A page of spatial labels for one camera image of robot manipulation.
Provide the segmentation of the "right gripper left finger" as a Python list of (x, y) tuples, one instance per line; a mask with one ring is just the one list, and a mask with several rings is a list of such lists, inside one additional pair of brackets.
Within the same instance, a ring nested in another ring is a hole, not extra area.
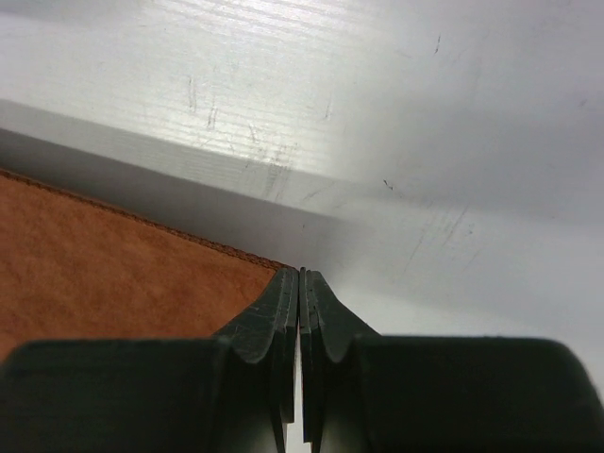
[(281, 452), (298, 278), (283, 268), (208, 338), (37, 341), (1, 366), (5, 452)]

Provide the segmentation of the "brown towel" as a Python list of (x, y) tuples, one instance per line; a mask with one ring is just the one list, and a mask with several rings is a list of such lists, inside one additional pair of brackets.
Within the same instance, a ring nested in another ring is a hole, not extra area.
[(1, 352), (36, 340), (206, 337), (279, 263), (10, 172), (1, 175)]

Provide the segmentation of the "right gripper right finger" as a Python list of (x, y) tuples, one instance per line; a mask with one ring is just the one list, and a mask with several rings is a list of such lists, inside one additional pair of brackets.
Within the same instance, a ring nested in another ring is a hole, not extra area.
[(578, 357), (540, 338), (388, 336), (302, 270), (304, 439), (315, 452), (599, 452)]

